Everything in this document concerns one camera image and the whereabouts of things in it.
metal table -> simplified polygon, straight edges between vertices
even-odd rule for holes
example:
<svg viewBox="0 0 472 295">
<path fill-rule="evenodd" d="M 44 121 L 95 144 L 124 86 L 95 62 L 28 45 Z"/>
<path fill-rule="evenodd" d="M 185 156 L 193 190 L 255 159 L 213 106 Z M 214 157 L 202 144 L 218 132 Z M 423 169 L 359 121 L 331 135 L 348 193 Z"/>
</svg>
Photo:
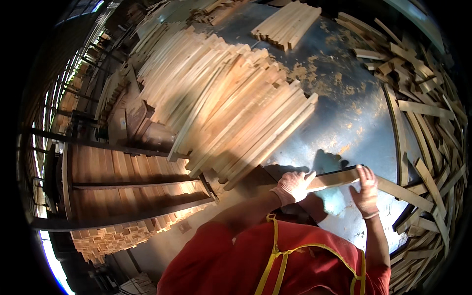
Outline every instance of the metal table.
<svg viewBox="0 0 472 295">
<path fill-rule="evenodd" d="M 364 48 L 354 33 L 334 21 L 319 17 L 294 50 L 283 52 L 267 42 L 258 42 L 250 31 L 278 8 L 248 3 L 220 25 L 194 24 L 196 32 L 214 32 L 231 44 L 247 43 L 252 48 L 267 48 L 272 57 L 286 67 L 288 76 L 302 82 L 310 95 L 319 94 L 315 112 L 285 140 L 262 166 L 280 179 L 287 170 L 313 169 L 317 173 L 340 170 L 341 164 L 362 163 L 379 176 L 396 182 L 396 150 L 392 121 L 382 82 L 357 59 L 352 48 Z M 421 157 L 414 133 L 403 114 L 408 159 Z M 409 164 L 410 182 L 419 177 Z M 317 192 L 329 215 L 321 228 L 365 250 L 366 227 L 356 209 L 348 186 Z M 398 235 L 393 223 L 407 203 L 379 192 L 378 207 L 390 252 L 405 243 L 406 234 Z"/>
</svg>

wooden board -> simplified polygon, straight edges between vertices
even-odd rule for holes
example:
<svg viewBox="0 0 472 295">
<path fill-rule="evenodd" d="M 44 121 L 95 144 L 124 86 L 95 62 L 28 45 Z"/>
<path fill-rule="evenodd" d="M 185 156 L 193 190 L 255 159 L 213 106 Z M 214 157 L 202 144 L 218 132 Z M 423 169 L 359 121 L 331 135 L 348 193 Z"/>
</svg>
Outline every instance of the wooden board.
<svg viewBox="0 0 472 295">
<path fill-rule="evenodd" d="M 433 210 L 434 204 L 432 202 L 410 192 L 406 188 L 396 185 L 380 176 L 377 176 L 377 180 L 379 182 L 379 190 L 419 207 L 426 212 L 431 212 Z"/>
<path fill-rule="evenodd" d="M 436 203 L 436 206 L 439 209 L 439 212 L 441 213 L 441 216 L 444 219 L 444 217 L 446 216 L 446 208 L 444 206 L 444 203 L 442 202 L 438 187 L 434 183 L 433 177 L 429 173 L 428 168 L 426 167 L 426 165 L 424 165 L 424 162 L 421 159 L 418 159 L 416 161 L 415 168 L 420 177 L 423 179 L 424 184 L 428 188 L 434 202 Z"/>
<path fill-rule="evenodd" d="M 430 115 L 454 120 L 454 114 L 451 111 L 422 103 L 412 101 L 398 101 L 398 107 L 401 111 L 404 112 L 410 111 L 417 114 Z"/>
<path fill-rule="evenodd" d="M 307 191 L 316 192 L 325 188 L 347 185 L 359 181 L 359 174 L 355 167 L 345 170 L 318 175 L 308 185 Z"/>
<path fill-rule="evenodd" d="M 390 115 L 393 121 L 395 143 L 396 143 L 396 160 L 397 160 L 397 179 L 400 186 L 408 184 L 408 159 L 406 156 L 406 137 L 403 128 L 401 112 L 396 103 L 396 96 L 390 85 L 384 84 L 387 93 L 387 104 L 390 109 Z"/>
</svg>

yellow apron strap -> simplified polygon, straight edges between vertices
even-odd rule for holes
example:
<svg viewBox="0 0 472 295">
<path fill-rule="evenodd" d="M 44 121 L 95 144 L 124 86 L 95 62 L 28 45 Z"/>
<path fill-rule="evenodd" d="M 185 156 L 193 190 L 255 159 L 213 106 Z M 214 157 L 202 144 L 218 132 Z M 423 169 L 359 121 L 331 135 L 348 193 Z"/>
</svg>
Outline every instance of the yellow apron strap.
<svg viewBox="0 0 472 295">
<path fill-rule="evenodd" d="M 356 283 L 356 279 L 355 279 L 355 276 L 354 276 L 353 281 L 351 282 L 351 295 L 354 295 L 355 283 Z"/>
<path fill-rule="evenodd" d="M 275 283 L 272 295 L 278 295 L 280 291 L 280 287 L 282 286 L 282 279 L 284 278 L 285 268 L 287 267 L 287 259 L 289 254 L 290 253 L 288 252 L 284 252 L 282 256 L 282 264 L 280 265 L 280 269 L 278 270 L 277 282 Z"/>
</svg>

white work glove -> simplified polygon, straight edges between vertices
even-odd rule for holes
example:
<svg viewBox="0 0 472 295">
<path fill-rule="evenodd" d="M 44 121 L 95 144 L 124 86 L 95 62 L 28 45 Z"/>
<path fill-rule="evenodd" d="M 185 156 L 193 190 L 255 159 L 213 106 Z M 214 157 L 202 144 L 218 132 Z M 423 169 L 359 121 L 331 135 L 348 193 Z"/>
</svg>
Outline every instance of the white work glove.
<svg viewBox="0 0 472 295">
<path fill-rule="evenodd" d="M 305 179 L 305 172 L 287 172 L 278 181 L 277 187 L 271 189 L 280 199 L 282 206 L 299 202 L 306 198 L 306 188 L 316 177 L 316 172 Z"/>
<path fill-rule="evenodd" d="M 349 190 L 355 205 L 362 214 L 362 218 L 370 219 L 379 214 L 377 208 L 377 178 L 369 167 L 357 165 L 356 170 L 361 181 L 361 191 L 358 193 L 352 185 Z"/>
</svg>

light wood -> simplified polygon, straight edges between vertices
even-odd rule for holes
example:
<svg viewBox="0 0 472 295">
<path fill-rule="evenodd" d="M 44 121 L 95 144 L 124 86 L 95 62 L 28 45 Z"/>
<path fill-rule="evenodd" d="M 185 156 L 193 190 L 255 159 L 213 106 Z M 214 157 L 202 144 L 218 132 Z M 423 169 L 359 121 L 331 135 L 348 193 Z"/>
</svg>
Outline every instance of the light wood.
<svg viewBox="0 0 472 295">
<path fill-rule="evenodd" d="M 415 114 L 416 119 L 418 120 L 418 124 L 420 125 L 421 131 L 423 132 L 423 135 L 426 139 L 426 143 L 428 144 L 428 147 L 431 152 L 431 156 L 433 158 L 433 163 L 436 171 L 441 171 L 442 170 L 442 156 L 439 153 L 436 144 L 434 143 L 433 136 L 431 135 L 431 132 L 426 125 L 426 122 L 421 114 Z"/>
<path fill-rule="evenodd" d="M 401 118 L 401 112 L 396 103 L 396 96 L 390 85 L 384 84 L 385 92 L 387 93 L 387 104 L 392 116 L 395 143 L 396 143 L 396 160 L 397 160 L 397 178 L 400 186 L 408 184 L 408 159 L 406 157 L 406 137 Z"/>
<path fill-rule="evenodd" d="M 394 184 L 391 181 L 388 181 L 380 176 L 377 176 L 379 190 L 386 192 L 387 194 L 391 194 L 392 196 L 408 202 L 416 207 L 421 208 L 426 212 L 431 212 L 434 204 L 417 194 L 414 194 L 407 190 L 404 187 Z"/>
<path fill-rule="evenodd" d="M 359 181 L 359 174 L 354 168 L 316 176 L 308 185 L 307 191 L 316 192 L 325 188 L 347 185 Z"/>
<path fill-rule="evenodd" d="M 417 114 L 430 115 L 435 117 L 447 118 L 449 120 L 454 120 L 454 115 L 451 111 L 445 110 L 438 107 L 433 107 L 425 105 L 422 103 L 412 102 L 412 101 L 398 101 L 398 107 L 401 111 L 404 112 L 413 112 Z"/>
<path fill-rule="evenodd" d="M 359 58 L 374 59 L 374 60 L 387 60 L 388 59 L 388 56 L 383 53 L 365 50 L 365 49 L 358 49 L 358 48 L 354 48 L 353 50 L 356 57 L 359 57 Z"/>
<path fill-rule="evenodd" d="M 444 203 L 442 202 L 438 187 L 434 183 L 433 177 L 429 173 L 428 168 L 426 167 L 426 165 L 424 165 L 424 162 L 421 159 L 418 159 L 416 161 L 415 168 L 420 177 L 423 179 L 424 184 L 428 188 L 428 191 L 430 192 L 434 202 L 436 203 L 436 206 L 439 209 L 439 212 L 441 213 L 441 216 L 444 219 L 444 217 L 446 216 L 446 208 L 444 206 Z"/>
<path fill-rule="evenodd" d="M 431 160 L 430 151 L 428 150 L 428 145 L 426 144 L 426 140 L 424 139 L 424 135 L 423 135 L 423 132 L 421 131 L 420 124 L 418 124 L 418 120 L 416 119 L 416 117 L 414 116 L 412 112 L 406 112 L 406 117 L 408 118 L 408 121 L 410 121 L 410 125 L 416 136 L 418 145 L 420 146 L 421 155 L 423 156 L 426 167 L 428 167 L 429 173 L 432 176 L 434 176 L 433 161 Z"/>
<path fill-rule="evenodd" d="M 398 39 L 397 36 L 395 36 L 395 34 L 386 26 L 384 25 L 378 18 L 375 18 L 374 21 L 382 28 L 385 30 L 385 32 L 387 32 L 387 34 L 390 35 L 390 37 L 393 38 L 393 40 L 395 40 L 395 42 L 400 45 L 400 47 L 402 47 L 403 49 L 406 50 L 406 47 L 403 45 L 403 43 L 400 41 L 400 39 Z"/>
</svg>

